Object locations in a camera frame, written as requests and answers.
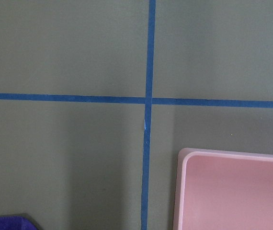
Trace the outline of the pink plastic tray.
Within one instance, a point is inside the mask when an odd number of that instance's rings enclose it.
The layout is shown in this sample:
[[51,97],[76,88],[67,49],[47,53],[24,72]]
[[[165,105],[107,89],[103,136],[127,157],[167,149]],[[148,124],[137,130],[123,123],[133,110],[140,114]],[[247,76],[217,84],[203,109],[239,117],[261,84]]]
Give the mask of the pink plastic tray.
[[273,155],[184,148],[175,230],[273,230]]

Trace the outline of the purple cloth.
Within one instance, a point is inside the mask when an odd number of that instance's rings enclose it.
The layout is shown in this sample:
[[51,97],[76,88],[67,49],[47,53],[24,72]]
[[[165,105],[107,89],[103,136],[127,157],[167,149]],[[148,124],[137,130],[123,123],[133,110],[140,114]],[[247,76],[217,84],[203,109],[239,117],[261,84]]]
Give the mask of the purple cloth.
[[0,216],[0,230],[41,230],[41,227],[26,217]]

